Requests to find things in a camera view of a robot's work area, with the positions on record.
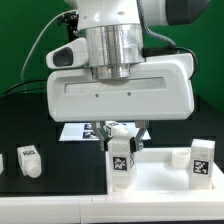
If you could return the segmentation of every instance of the silver metal cylinder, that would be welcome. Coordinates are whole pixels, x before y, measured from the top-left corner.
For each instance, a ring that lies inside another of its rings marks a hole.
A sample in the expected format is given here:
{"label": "silver metal cylinder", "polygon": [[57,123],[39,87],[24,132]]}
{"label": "silver metal cylinder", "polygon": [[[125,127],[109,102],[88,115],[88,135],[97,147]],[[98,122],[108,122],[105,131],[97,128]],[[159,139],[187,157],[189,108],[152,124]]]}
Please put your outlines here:
{"label": "silver metal cylinder", "polygon": [[142,61],[140,25],[96,27],[86,30],[89,65],[94,79],[130,76],[130,64]]}

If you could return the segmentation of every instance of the green wall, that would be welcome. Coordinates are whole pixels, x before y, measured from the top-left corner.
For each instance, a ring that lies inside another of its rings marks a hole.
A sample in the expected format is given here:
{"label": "green wall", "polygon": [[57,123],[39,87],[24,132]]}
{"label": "green wall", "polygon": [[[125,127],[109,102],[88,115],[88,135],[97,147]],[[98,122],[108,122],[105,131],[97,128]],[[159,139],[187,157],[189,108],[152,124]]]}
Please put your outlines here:
{"label": "green wall", "polygon": [[[42,28],[54,16],[68,9],[63,0],[0,0],[0,93],[20,81],[25,58]],[[211,0],[207,11],[194,24],[153,30],[197,54],[200,71],[193,79],[194,92],[224,112],[223,16],[224,0]],[[48,77],[46,54],[66,41],[65,27],[52,25],[32,56],[25,78]],[[146,46],[151,43],[157,42],[145,38]]]}

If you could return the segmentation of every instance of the white platform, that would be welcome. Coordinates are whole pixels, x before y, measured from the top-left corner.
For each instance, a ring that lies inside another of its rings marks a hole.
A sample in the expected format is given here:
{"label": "white platform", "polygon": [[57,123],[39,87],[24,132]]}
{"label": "white platform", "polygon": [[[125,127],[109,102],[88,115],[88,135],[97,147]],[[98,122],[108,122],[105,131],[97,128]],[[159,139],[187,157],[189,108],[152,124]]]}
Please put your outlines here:
{"label": "white platform", "polygon": [[1,198],[0,223],[72,224],[224,220],[224,175],[215,165],[212,190],[188,190],[188,173],[171,167],[173,149],[137,153],[135,191],[82,197]]}

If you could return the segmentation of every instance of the white block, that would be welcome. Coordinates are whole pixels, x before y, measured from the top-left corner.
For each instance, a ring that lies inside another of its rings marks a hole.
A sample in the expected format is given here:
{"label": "white block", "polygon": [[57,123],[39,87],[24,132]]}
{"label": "white block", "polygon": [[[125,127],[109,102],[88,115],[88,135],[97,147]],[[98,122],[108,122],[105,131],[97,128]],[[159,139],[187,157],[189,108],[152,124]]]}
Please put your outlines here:
{"label": "white block", "polygon": [[17,149],[19,165],[24,176],[37,178],[41,174],[41,158],[36,148],[32,146]]}
{"label": "white block", "polygon": [[215,142],[194,139],[191,146],[190,190],[212,189]]}
{"label": "white block", "polygon": [[136,177],[135,155],[130,152],[130,137],[113,137],[108,143],[110,174],[115,188],[129,188]]}
{"label": "white block", "polygon": [[105,130],[109,137],[114,136],[129,136],[132,138],[132,134],[127,130],[126,125],[118,123],[116,121],[107,121],[105,125]]}
{"label": "white block", "polygon": [[3,158],[2,158],[2,154],[0,154],[0,174],[2,174],[3,170],[4,170]]}

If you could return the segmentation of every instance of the paper sheet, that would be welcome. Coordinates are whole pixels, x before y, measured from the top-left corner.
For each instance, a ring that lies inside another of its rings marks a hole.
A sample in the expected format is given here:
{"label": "paper sheet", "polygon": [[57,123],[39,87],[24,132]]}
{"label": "paper sheet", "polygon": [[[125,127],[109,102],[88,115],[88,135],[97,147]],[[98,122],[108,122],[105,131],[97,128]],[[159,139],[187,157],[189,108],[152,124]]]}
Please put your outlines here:
{"label": "paper sheet", "polygon": [[[126,125],[127,130],[136,136],[138,133],[138,128],[135,127],[134,122],[122,123]],[[150,136],[148,131],[146,131],[143,136],[143,140],[149,140]],[[99,139],[95,136],[91,123],[66,123],[64,125],[63,131],[59,141],[98,141]]]}

